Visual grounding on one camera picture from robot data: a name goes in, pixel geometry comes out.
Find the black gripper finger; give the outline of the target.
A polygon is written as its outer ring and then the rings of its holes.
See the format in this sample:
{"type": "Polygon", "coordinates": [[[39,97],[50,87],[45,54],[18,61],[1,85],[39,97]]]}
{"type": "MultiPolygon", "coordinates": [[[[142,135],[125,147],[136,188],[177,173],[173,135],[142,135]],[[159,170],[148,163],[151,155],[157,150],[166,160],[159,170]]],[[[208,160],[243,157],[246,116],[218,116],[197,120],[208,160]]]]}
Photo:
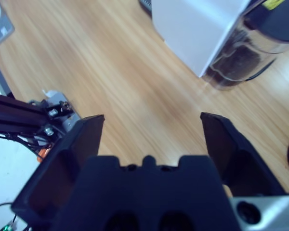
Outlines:
{"type": "Polygon", "coordinates": [[[281,196],[286,191],[250,141],[226,117],[201,113],[208,154],[235,197],[281,196]]]}
{"type": "Polygon", "coordinates": [[[50,226],[67,203],[86,160],[98,154],[104,115],[86,117],[48,152],[11,209],[29,226],[50,226]]]}

